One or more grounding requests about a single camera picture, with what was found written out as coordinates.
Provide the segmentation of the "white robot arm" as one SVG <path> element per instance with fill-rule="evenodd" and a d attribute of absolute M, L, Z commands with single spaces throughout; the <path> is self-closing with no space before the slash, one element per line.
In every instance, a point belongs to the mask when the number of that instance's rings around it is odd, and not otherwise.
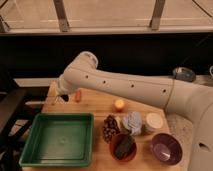
<path fill-rule="evenodd" d="M 57 80 L 57 93 L 82 87 L 103 91 L 179 114 L 193 123 L 188 171 L 213 171 L 213 87 L 167 77 L 111 73 L 97 69 L 97 57 L 81 52 Z"/>

